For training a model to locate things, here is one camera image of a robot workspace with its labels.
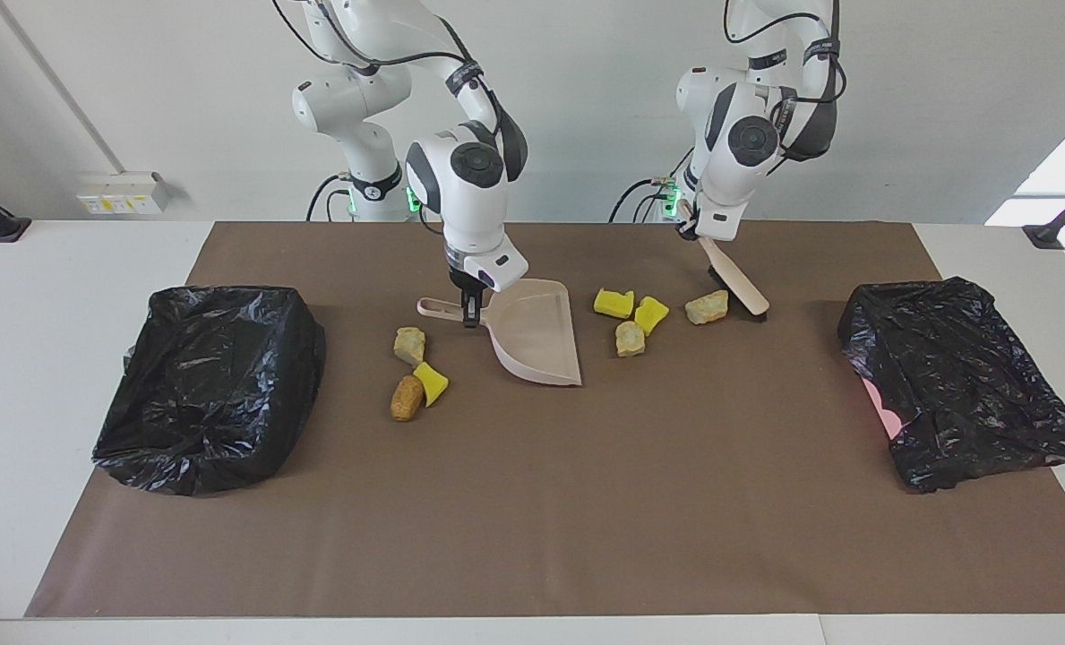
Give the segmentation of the pale greenish foam chunk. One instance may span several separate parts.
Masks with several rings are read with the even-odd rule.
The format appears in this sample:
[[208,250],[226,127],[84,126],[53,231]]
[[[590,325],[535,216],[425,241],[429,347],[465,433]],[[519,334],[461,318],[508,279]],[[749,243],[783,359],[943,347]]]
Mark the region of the pale greenish foam chunk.
[[692,325],[709,325],[725,319],[730,312],[730,291],[712,291],[704,297],[684,303],[683,309]]

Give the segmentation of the brown table mat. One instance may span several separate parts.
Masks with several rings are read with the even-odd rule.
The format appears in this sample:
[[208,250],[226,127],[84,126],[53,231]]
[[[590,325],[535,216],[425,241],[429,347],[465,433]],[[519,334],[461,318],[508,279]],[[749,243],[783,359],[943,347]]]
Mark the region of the brown table mat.
[[[218,224],[189,280],[298,290],[327,363],[279,474],[209,497],[91,481],[29,616],[1065,613],[1065,493],[1050,469],[918,494],[837,325],[861,283],[934,280],[901,224],[748,224],[730,254],[768,322],[693,326],[711,286],[658,226],[517,225],[564,283],[580,388],[524,383],[454,298],[417,225]],[[599,290],[670,314],[615,354]],[[450,385],[410,421],[400,327]]]

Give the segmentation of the brown cork-like lump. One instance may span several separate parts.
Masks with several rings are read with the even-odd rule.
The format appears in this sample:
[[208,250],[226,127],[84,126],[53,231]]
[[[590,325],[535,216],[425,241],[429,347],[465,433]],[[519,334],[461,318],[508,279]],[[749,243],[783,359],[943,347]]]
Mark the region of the brown cork-like lump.
[[425,404],[425,386],[416,375],[402,376],[391,397],[390,414],[394,421],[410,421]]

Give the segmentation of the yellow u-shaped sponge piece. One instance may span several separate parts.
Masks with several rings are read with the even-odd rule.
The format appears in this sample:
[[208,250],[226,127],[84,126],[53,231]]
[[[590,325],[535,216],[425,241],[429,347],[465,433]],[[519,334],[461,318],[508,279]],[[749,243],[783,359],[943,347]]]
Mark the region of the yellow u-shaped sponge piece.
[[634,291],[599,290],[593,301],[593,311],[618,320],[630,319],[635,310]]

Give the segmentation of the pink plastic bin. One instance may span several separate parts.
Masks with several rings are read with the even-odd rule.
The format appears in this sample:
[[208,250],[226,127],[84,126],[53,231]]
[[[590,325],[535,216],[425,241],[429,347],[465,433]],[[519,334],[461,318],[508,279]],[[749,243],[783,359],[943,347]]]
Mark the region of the pink plastic bin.
[[902,429],[905,428],[905,421],[902,421],[897,413],[889,409],[885,401],[881,399],[881,395],[876,385],[872,383],[871,380],[863,378],[863,385],[865,391],[867,391],[869,399],[872,401],[872,406],[876,409],[876,414],[881,424],[884,427],[885,432],[890,441],[894,441],[900,436]]

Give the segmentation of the white wall outlet box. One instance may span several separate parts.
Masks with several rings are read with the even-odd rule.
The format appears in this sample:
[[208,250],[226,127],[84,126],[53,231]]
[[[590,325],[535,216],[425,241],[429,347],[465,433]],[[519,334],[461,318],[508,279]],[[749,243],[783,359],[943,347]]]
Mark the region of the white wall outlet box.
[[160,173],[122,172],[82,176],[76,199],[91,215],[164,215],[170,191]]

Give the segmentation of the beige plastic dustpan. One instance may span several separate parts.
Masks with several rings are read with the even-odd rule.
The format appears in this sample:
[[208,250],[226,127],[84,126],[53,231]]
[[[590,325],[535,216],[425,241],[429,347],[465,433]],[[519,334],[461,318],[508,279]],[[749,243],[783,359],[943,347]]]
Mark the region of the beige plastic dustpan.
[[555,280],[520,279],[476,305],[508,373],[529,383],[579,387],[581,370],[569,290]]

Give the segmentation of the black plastic trash bag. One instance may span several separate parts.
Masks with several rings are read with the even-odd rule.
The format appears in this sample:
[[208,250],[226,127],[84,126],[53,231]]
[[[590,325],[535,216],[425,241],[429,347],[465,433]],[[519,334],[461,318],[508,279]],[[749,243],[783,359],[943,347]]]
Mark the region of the black plastic trash bag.
[[304,433],[326,358],[326,331],[298,290],[155,291],[91,462],[161,495],[269,480]]
[[917,493],[1065,464],[1065,403],[978,283],[864,283],[837,335],[861,381],[905,421],[889,456]]

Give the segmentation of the yellow sponge block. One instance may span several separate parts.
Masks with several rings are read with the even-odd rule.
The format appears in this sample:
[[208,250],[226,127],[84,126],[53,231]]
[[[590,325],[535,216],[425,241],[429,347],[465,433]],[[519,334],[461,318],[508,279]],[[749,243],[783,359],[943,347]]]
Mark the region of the yellow sponge block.
[[642,329],[644,335],[650,336],[670,312],[670,307],[663,305],[657,298],[643,297],[635,307],[633,321]]

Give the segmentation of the small yellow sponge wedge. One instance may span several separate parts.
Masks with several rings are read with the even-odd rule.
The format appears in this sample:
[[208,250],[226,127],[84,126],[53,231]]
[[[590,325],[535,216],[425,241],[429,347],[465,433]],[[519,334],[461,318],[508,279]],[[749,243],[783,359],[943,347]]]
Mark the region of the small yellow sponge wedge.
[[423,396],[425,396],[425,406],[427,408],[432,407],[435,401],[442,396],[446,388],[449,388],[450,380],[449,377],[435,370],[435,368],[426,362],[421,362],[417,367],[414,368],[413,375],[421,382],[423,388]]

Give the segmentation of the beige brush with black bristles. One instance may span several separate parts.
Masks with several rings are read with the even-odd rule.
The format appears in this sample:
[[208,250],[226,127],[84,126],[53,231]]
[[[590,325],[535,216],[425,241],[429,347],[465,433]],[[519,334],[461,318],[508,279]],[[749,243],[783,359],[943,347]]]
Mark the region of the beige brush with black bristles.
[[751,279],[740,269],[736,261],[728,257],[712,238],[699,237],[699,246],[709,260],[709,274],[723,290],[737,299],[746,311],[759,320],[769,313],[769,301],[760,290],[753,285]]

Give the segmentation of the gray wall conduit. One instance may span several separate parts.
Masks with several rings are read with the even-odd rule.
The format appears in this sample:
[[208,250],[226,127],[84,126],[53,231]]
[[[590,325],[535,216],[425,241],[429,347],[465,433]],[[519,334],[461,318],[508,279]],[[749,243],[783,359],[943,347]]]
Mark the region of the gray wall conduit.
[[113,147],[106,143],[105,136],[102,135],[98,127],[91,122],[91,116],[79,105],[69,87],[65,85],[65,82],[58,75],[58,70],[40,53],[36,42],[29,36],[27,30],[24,30],[24,26],[17,20],[15,13],[13,13],[12,9],[9,9],[9,3],[5,0],[0,0],[0,20],[4,22],[4,26],[13,34],[16,42],[19,42],[20,48],[24,50],[24,56],[29,57],[30,62],[36,66],[40,77],[45,79],[50,89],[58,95],[58,101],[73,116],[73,122],[82,129],[86,138],[91,140],[91,146],[97,148],[99,155],[106,160],[106,167],[110,168],[110,172],[125,173],[127,168],[122,164],[122,160],[117,156]]

